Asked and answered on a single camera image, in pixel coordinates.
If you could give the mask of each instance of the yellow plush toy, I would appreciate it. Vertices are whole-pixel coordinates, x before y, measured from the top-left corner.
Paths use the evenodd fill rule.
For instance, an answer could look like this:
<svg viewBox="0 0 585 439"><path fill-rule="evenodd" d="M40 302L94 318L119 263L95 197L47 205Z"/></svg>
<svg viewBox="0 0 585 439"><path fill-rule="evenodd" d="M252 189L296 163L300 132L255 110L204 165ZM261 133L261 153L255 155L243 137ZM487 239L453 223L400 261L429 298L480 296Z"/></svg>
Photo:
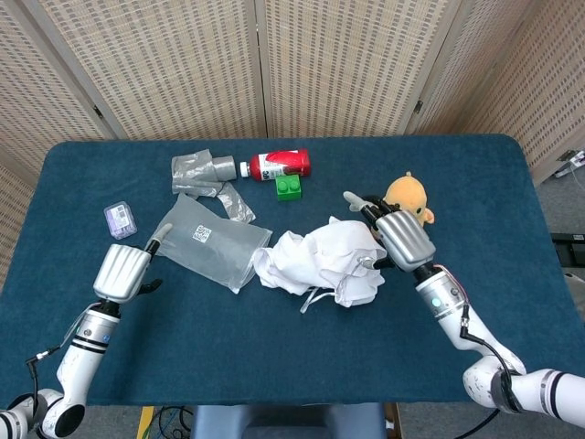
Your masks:
<svg viewBox="0 0 585 439"><path fill-rule="evenodd" d="M395 180L389 187L384 197L388 204L398 204L402 210L407 210L414 215L423 226L425 222L435 222L435 215L427 209L427 194L424 187L409 172L406 176Z"/></svg>

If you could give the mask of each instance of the bottle cap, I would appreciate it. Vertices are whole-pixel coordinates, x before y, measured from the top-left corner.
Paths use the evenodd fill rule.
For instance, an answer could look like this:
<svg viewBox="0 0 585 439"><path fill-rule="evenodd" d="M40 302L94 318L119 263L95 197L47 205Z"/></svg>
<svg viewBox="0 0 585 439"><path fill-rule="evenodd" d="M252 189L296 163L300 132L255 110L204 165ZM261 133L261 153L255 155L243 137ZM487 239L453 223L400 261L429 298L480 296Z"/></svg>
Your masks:
<svg viewBox="0 0 585 439"><path fill-rule="evenodd" d="M247 162L239 162L239 173L242 177L250 176L250 165Z"/></svg>

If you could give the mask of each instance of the red bottle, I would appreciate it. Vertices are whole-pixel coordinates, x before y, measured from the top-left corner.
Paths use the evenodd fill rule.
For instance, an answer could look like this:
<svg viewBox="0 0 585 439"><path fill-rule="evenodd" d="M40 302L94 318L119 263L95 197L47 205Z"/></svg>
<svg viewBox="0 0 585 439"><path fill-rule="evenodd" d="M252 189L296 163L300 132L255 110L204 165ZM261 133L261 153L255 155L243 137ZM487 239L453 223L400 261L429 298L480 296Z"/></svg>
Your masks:
<svg viewBox="0 0 585 439"><path fill-rule="evenodd" d="M258 181L273 180L278 176L308 176L311 174L309 152L306 149L294 151L276 151L255 155L249 163L240 162L239 172L242 177Z"/></svg>

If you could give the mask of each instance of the dark blue table cover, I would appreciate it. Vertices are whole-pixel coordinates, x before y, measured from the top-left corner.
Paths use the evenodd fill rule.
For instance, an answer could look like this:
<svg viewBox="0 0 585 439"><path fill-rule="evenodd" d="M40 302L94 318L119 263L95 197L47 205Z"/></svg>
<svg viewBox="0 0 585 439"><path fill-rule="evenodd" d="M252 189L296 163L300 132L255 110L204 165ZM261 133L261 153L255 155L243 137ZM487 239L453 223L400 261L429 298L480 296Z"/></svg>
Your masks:
<svg viewBox="0 0 585 439"><path fill-rule="evenodd" d="M426 187L436 262L465 285L495 336L529 370L585 375L585 332L569 296L518 144L502 135L220 141L68 142L55 146L31 202L0 297L2 406L32 391L25 359L62 339L95 300L93 280L110 236L103 209L132 208L143 246L173 206L174 155L209 148L236 161L308 148L303 198L278 202L274 182L239 178L255 224L305 234L349 212L344 190L383 195L406 171ZM225 216L216 199L203 203ZM466 401L462 373L479 359L455 350L413 289L387 271L370 305L333 300L299 313L304 297L263 288L239 295L157 257L164 284L122 309L90 389L93 404ZM41 388L59 389L64 349L38 365Z"/></svg>

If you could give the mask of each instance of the cable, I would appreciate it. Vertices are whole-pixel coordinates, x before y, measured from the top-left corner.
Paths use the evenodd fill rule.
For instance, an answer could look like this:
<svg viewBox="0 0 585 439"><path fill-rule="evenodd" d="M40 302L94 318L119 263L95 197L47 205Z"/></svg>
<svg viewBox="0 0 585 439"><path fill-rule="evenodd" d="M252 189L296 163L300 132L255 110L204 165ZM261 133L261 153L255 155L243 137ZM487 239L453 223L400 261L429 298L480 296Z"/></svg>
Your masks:
<svg viewBox="0 0 585 439"><path fill-rule="evenodd" d="M179 422L181 423L181 426L189 433L191 433L191 428L189 426L187 426L187 424L185 423L185 420L183 419L183 413L187 412L189 413L191 416L193 416L193 412L187 410L185 408L185 406L183 406L181 408L181 411L179 412Z"/></svg>
<svg viewBox="0 0 585 439"><path fill-rule="evenodd" d="M490 415L485 418L483 421L478 423L474 428L472 428L469 432L462 434L461 436L457 436L455 439L464 439L465 437L469 437L472 434L479 432L482 428L484 428L487 424L489 424L497 415L500 413L498 409L495 409Z"/></svg>
<svg viewBox="0 0 585 439"><path fill-rule="evenodd" d="M26 364L28 366L28 372L30 373L30 378L33 380L33 416L35 416L35 414L37 414L37 409L38 409L38 375L37 375L37 363L42 360L45 359L46 357L49 357L51 355L53 355L55 352L57 352L59 349L63 348L63 346L65 346L65 343L67 343L67 340L69 340L69 338L71 337L71 334L73 334L73 331L75 330L75 327L80 323L81 319L83 318L83 316L85 316L85 314L92 309L94 306L99 305L100 302L96 302L93 303L91 305L89 305L87 308L85 308L81 314L79 314L77 316L77 318L73 321L73 323L71 324L71 326L69 327L69 329L67 330L67 332L65 333L65 337L63 338L63 341L61 341L60 344L52 347L52 348L48 348L47 350L43 351L43 352L39 352L37 353L34 357L31 357L30 359L28 359L26 361Z"/></svg>
<svg viewBox="0 0 585 439"><path fill-rule="evenodd" d="M571 165L570 167L570 173L573 175L573 178L575 178L575 183L577 183L577 185L585 192L585 187L581 184L581 182L577 179L577 176L575 175L575 169L573 165Z"/></svg>
<svg viewBox="0 0 585 439"><path fill-rule="evenodd" d="M161 417L162 417L164 412L167 412L169 410L175 410L178 412L175 412L171 416L171 418L166 422L166 424L163 425L163 421L162 421ZM156 436L157 438L160 438L162 436L165 439L187 439L189 437L189 433L190 433L191 429L186 426L185 420L183 419L185 412L190 414L191 416L193 416L193 412L190 411L189 409L187 409L187 407L185 405L180 405L180 406L179 405L169 405L169 406L161 407L154 414L153 419L150 420L148 426L144 430L142 439L146 439L146 437L148 436L148 434L150 433L150 431L153 427L154 421L157 419L158 419L158 430L159 430L159 433ZM171 437L166 435L165 430L169 426L169 424L173 421L173 419L175 419L177 413L179 414L179 422L181 423L181 426L186 430L186 433L178 428L175 428L173 430L173 437L171 438Z"/></svg>
<svg viewBox="0 0 585 439"><path fill-rule="evenodd" d="M158 435L156 436L156 439L159 439L161 436L163 436L164 439L173 439L165 434L165 430L166 427L168 427L168 425L175 419L176 414L177 411L175 410L175 412L171 415L171 418L166 422L165 426L163 426L162 423L163 417L162 416L158 417Z"/></svg>
<svg viewBox="0 0 585 439"><path fill-rule="evenodd" d="M461 330L459 333L459 337L461 337L465 340L472 341L473 343L477 343L478 345L484 346L490 352L492 352L495 355L495 357L498 359L498 361L502 364L502 368L504 368L504 372L505 372L505 386L510 388L512 386L512 374L510 373L510 369L508 368L507 364L505 364L505 361L502 358L502 356L499 354L499 352L497 350L495 350L492 345L487 343L482 338L476 337L473 334L469 334L469 306L470 306L470 303L469 303L469 296L467 295L467 292L465 291L463 286L459 283L459 281L457 281L457 279L455 279L455 277L449 272L449 270L447 270L446 267L443 267L442 265L435 265L435 266L437 268L441 268L442 270L444 270L447 273L447 275L459 287L459 289L462 291L462 293L465 297L465 302L463 304L463 310L462 310L462 315L461 315ZM455 439L463 439L465 437L469 437L472 434L477 433L482 428L484 428L487 424L489 424L498 415L498 413L500 413L499 409L495 409L493 412L490 413L490 415L487 418L485 418L483 421L478 423L474 428L472 428L471 430L469 430L468 432L466 432L464 434L457 436Z"/></svg>

